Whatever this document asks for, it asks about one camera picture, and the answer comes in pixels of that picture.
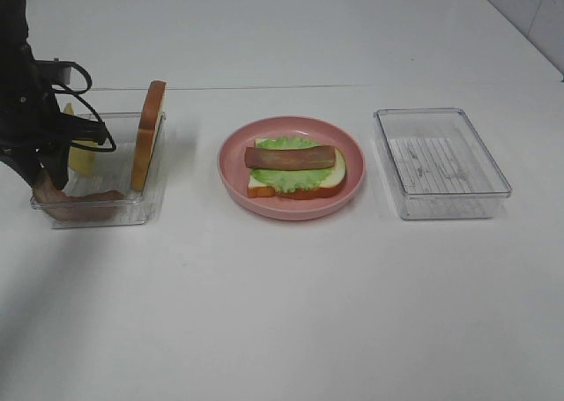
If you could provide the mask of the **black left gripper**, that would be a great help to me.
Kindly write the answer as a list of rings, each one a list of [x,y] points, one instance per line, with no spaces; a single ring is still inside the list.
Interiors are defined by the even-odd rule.
[[[69,180],[68,159],[72,146],[107,152],[108,129],[82,95],[92,87],[90,74],[73,62],[68,85],[55,85],[39,75],[31,47],[26,43],[1,46],[1,147],[30,152],[1,152],[1,161],[32,188],[42,166],[56,189]],[[65,114],[56,96],[66,94],[80,101],[93,119]],[[92,141],[96,147],[77,144]]]

